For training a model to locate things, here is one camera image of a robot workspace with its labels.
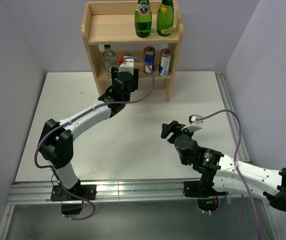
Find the silver Red Bull can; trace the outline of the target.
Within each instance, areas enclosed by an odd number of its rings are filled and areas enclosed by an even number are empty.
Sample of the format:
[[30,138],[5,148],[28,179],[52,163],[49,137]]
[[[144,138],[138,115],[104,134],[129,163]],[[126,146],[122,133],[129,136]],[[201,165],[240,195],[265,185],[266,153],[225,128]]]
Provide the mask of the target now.
[[158,67],[158,73],[161,77],[167,77],[169,75],[169,68],[171,62],[171,50],[164,48],[160,52],[160,61]]

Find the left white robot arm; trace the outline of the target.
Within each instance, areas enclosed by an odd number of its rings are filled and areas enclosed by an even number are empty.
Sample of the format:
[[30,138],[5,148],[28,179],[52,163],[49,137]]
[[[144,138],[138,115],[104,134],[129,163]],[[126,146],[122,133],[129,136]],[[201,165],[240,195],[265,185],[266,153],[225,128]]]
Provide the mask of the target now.
[[119,113],[128,102],[131,93],[138,89],[139,70],[133,73],[112,70],[112,85],[90,107],[78,114],[61,120],[49,119],[45,122],[39,139],[39,152],[47,160],[63,185],[62,194],[69,200],[81,197],[84,191],[76,176],[71,160],[74,155],[74,140],[81,134]]

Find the green bottle red label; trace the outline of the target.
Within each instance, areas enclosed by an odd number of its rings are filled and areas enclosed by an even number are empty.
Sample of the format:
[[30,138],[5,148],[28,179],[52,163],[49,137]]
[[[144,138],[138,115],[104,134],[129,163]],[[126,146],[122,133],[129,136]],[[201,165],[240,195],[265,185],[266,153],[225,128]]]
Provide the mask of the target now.
[[146,38],[151,33],[152,12],[149,0],[139,0],[134,14],[135,33],[140,38]]

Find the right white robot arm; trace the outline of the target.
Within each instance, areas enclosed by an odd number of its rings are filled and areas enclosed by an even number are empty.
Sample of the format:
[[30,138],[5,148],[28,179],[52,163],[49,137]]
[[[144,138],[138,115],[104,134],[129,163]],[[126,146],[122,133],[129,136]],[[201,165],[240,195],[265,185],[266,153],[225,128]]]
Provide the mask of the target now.
[[234,161],[227,154],[200,146],[192,136],[199,130],[195,124],[184,125],[176,120],[163,123],[161,138],[173,144],[182,165],[201,174],[199,180],[185,181],[183,194],[190,198],[209,198],[229,194],[251,194],[268,200],[286,212],[286,168],[271,170],[246,162]]

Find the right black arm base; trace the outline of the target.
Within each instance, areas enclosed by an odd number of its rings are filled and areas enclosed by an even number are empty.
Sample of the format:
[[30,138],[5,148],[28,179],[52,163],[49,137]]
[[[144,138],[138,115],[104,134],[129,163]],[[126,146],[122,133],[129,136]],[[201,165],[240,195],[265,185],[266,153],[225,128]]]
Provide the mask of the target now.
[[187,198],[195,198],[198,211],[211,216],[217,213],[227,202],[228,192],[218,192],[212,187],[201,186],[199,180],[183,182],[183,194]]

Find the clear bottle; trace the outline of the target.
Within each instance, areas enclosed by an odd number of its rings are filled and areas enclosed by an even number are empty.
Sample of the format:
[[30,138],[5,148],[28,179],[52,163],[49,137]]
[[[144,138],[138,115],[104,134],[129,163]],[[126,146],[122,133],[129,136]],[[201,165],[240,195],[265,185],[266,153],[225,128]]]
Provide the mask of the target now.
[[126,52],[126,53],[124,54],[124,56],[125,56],[125,57],[131,57],[132,55],[131,55],[130,52]]
[[102,53],[102,60],[104,65],[104,70],[108,76],[112,76],[112,68],[118,66],[117,56],[115,52],[111,49],[110,44],[104,45],[104,51]]

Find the green bottle yellow label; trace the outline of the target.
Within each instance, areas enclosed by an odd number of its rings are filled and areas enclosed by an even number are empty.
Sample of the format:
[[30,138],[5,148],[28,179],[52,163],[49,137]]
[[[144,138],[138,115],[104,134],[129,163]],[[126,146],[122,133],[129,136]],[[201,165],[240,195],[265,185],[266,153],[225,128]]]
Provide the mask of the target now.
[[174,2],[162,0],[157,11],[156,31],[159,36],[167,37],[171,34],[174,25]]

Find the blue Red Bull can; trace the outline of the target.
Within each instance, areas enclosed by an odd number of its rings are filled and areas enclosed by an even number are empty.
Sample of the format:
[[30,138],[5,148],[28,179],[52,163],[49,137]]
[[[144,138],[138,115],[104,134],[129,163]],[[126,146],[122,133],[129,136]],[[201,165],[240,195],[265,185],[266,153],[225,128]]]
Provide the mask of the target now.
[[152,46],[147,46],[144,48],[144,61],[148,64],[152,72],[154,71],[155,62],[155,48]]

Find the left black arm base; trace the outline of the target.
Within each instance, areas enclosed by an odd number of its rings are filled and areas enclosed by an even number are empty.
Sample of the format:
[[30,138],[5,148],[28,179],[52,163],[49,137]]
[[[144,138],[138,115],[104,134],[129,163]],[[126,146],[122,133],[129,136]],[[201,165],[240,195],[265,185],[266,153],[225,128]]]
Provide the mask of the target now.
[[66,216],[79,215],[85,203],[92,203],[96,198],[95,184],[79,184],[72,189],[64,190],[60,185],[54,185],[50,196],[51,202],[61,202],[61,213]]

